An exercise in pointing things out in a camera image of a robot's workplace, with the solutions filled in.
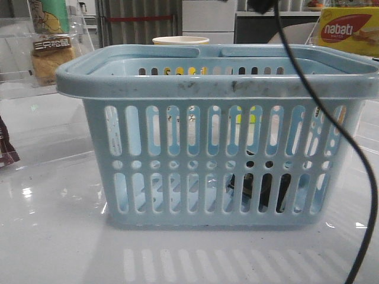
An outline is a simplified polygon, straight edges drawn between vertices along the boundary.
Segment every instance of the dark object inside basket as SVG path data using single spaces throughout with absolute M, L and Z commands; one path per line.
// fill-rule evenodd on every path
M 20 160 L 15 148 L 9 141 L 9 133 L 0 117 L 0 167 L 5 167 Z
M 253 156 L 254 154 L 250 151 L 246 151 L 248 155 Z M 247 163 L 248 167 L 253 166 L 253 162 Z M 272 161 L 266 162 L 266 167 L 270 168 L 273 166 Z M 230 182 L 228 184 L 228 188 L 235 188 L 235 175 L 232 175 L 232 178 L 230 179 Z M 254 182 L 254 174 L 253 173 L 247 173 L 243 177 L 243 189 L 242 194 L 245 198 L 252 198 L 253 195 L 253 182 Z M 277 212 L 281 212 L 282 203 L 285 198 L 285 194 L 287 193 L 287 190 L 290 186 L 291 182 L 291 175 L 289 173 L 286 173 L 281 176 L 280 179 L 280 188 L 279 188 L 279 194 L 278 194 L 278 200 L 277 200 Z M 261 192 L 259 197 L 259 204 L 260 206 L 268 207 L 268 202 L 270 199 L 270 193 L 271 193 L 271 186 L 272 186 L 272 175 L 265 174 L 262 178 L 261 183 Z

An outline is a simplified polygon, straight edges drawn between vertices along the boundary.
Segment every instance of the plastic container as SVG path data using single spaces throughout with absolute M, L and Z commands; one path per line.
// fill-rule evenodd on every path
M 154 44 L 208 44 L 207 37 L 188 37 L 179 35 L 177 37 L 156 37 L 153 38 Z
M 377 97 L 378 64 L 293 49 L 353 132 Z M 207 72 L 161 76 L 167 67 Z M 59 67 L 57 90 L 83 99 L 108 206 L 124 224 L 316 222 L 346 153 L 282 45 L 112 46 Z

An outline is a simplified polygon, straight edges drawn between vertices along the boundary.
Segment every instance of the basket hole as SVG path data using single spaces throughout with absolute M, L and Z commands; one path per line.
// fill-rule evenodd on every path
M 291 175 L 289 173 L 286 173 L 281 176 L 278 201 L 277 201 L 277 213 L 283 213 L 285 211 L 285 206 L 287 203 L 286 195 L 287 195 L 288 188 L 290 187 L 290 183 L 291 183 Z
M 146 69 L 145 68 L 140 68 L 138 70 L 138 75 L 146 75 Z
M 178 212 L 181 210 L 181 199 L 180 199 L 180 191 L 181 191 L 181 178 L 177 173 L 172 173 L 169 176 L 169 188 L 170 188 L 170 200 L 171 200 L 171 210 L 173 212 Z
M 216 161 L 209 161 L 207 162 L 207 168 L 210 170 L 214 170 L 217 167 L 217 162 Z
M 160 154 L 160 125 L 158 107 L 151 105 L 146 108 L 147 140 L 150 154 Z
M 131 167 L 134 170 L 138 170 L 142 167 L 142 163 L 141 163 L 141 161 L 132 161 Z
M 199 197 L 199 175 L 192 173 L 188 175 L 188 209 L 190 212 L 195 212 L 198 209 Z
M 253 161 L 248 161 L 246 163 L 246 167 L 254 167 L 254 162 Z
M 178 155 L 180 152 L 180 122 L 179 108 L 171 105 L 167 108 L 167 140 L 168 150 L 172 155 Z
M 289 162 L 289 161 L 285 162 L 283 166 L 285 169 L 290 169 L 290 168 L 292 168 L 292 162 Z
M 188 162 L 188 168 L 190 169 L 190 170 L 195 170 L 195 169 L 197 169 L 197 167 L 198 167 L 198 165 L 199 165 L 199 163 L 197 162 L 197 161 L 189 161 Z
M 306 161 L 304 164 L 303 164 L 303 168 L 304 169 L 310 169 L 312 167 L 312 162 L 311 161 Z
M 296 154 L 300 141 L 300 133 L 303 127 L 305 107 L 297 105 L 292 111 L 290 133 L 287 140 L 287 155 L 293 156 Z
M 321 109 L 319 107 L 317 107 L 315 110 L 314 110 L 314 117 L 319 117 L 320 115 L 320 112 L 321 112 Z
M 166 67 L 166 68 L 164 68 L 164 70 L 163 70 L 163 74 L 164 74 L 164 75 L 171 75 L 171 68 L 170 68 L 170 67 Z
M 128 106 L 125 110 L 125 116 L 129 152 L 133 156 L 138 156 L 141 154 L 141 136 L 138 109 L 132 105 Z
M 141 173 L 135 173 L 131 177 L 133 184 L 133 194 L 134 201 L 136 204 L 136 209 L 139 212 L 144 212 L 146 210 L 146 194 L 144 188 L 144 176 Z
M 273 161 L 267 161 L 265 163 L 265 166 L 266 166 L 267 169 L 270 169 L 270 168 L 272 168 L 274 166 L 274 162 Z
M 122 173 L 116 173 L 113 176 L 114 189 L 117 199 L 117 205 L 120 211 L 127 212 L 129 208 L 128 196 L 126 190 L 126 179 Z
M 238 152 L 240 125 L 238 118 L 242 113 L 240 106 L 234 105 L 229 109 L 229 119 L 227 126 L 227 153 L 234 156 Z
M 264 74 L 265 75 L 271 74 L 271 68 L 270 67 L 265 67 Z
M 178 161 L 170 161 L 169 167 L 172 170 L 176 170 L 177 168 L 179 168 L 179 162 Z
M 152 169 L 159 169 L 160 168 L 160 161 L 154 160 L 150 163 L 150 167 Z
M 196 75 L 196 68 L 195 67 L 188 68 L 188 74 L 189 75 Z
M 310 176 L 308 174 L 303 174 L 300 176 L 296 190 L 295 205 L 293 209 L 295 213 L 300 213 L 304 210 L 309 189 L 309 180 Z
M 277 75 L 283 75 L 284 74 L 284 68 L 283 67 L 278 67 L 277 68 Z
M 200 74 L 201 75 L 208 75 L 208 68 L 203 66 L 202 68 L 200 68 Z
M 226 67 L 225 68 L 225 75 L 233 75 L 233 68 L 232 67 Z
M 270 200 L 272 175 L 267 173 L 262 177 L 261 196 L 259 198 L 259 211 L 266 212 Z
M 175 70 L 176 75 L 184 75 L 184 68 L 183 67 L 178 67 Z
M 247 149 L 250 152 L 257 152 L 259 146 L 259 136 L 261 132 L 262 107 L 254 105 L 250 108 Z
M 118 124 L 117 108 L 114 106 L 107 106 L 105 111 L 105 122 L 108 130 L 108 145 L 110 153 L 113 156 L 120 156 L 122 154 L 120 126 Z
M 241 211 L 249 212 L 252 196 L 253 196 L 253 187 L 254 187 L 254 175 L 252 173 L 247 173 L 243 177 L 243 191 L 242 191 L 242 199 L 241 199 Z
M 284 108 L 276 105 L 272 107 L 269 121 L 268 143 L 266 153 L 274 155 L 278 150 L 279 140 L 283 125 Z
M 232 169 L 234 169 L 235 166 L 236 166 L 236 162 L 235 162 L 235 161 L 228 161 L 228 162 L 226 162 L 226 168 L 227 168 L 228 170 L 232 170 Z
M 329 170 L 332 168 L 332 163 L 330 161 L 323 162 L 321 168 L 323 170 Z
M 336 108 L 335 118 L 340 125 L 343 124 L 345 120 L 345 116 L 346 116 L 346 106 L 339 106 L 338 108 Z M 336 127 L 334 128 L 333 132 L 335 135 L 339 135 L 339 130 Z
M 258 74 L 258 67 L 251 68 L 251 75 L 257 75 Z
M 113 169 L 115 169 L 115 170 L 120 170 L 120 169 L 122 169 L 122 167 L 123 167 L 123 162 L 121 162 L 121 161 L 113 161 L 112 162 L 112 167 L 113 167 Z
M 213 68 L 213 75 L 221 75 L 221 67 L 220 66 L 216 66 L 215 68 Z
M 316 214 L 321 211 L 324 198 L 325 191 L 329 182 L 329 175 L 323 173 L 319 176 L 316 182 L 316 191 L 314 193 L 313 202 L 310 208 L 311 214 Z

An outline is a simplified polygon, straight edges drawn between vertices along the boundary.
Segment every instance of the paper cup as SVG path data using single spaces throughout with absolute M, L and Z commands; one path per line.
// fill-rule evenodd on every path
M 208 44 L 209 38 L 207 37 L 156 37 L 153 38 L 154 44 Z

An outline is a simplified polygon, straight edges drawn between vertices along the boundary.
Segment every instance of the basket rim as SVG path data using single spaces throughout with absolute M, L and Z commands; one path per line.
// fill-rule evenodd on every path
M 298 58 L 312 59 L 343 74 L 306 75 L 322 98 L 376 98 L 379 63 L 369 57 L 328 47 L 292 45 Z M 225 44 L 199 46 L 118 45 L 93 51 L 61 65 L 56 72 L 57 91 L 82 99 L 211 99 L 308 98 L 293 75 L 94 75 L 110 59 L 216 59 L 286 57 L 281 44 Z

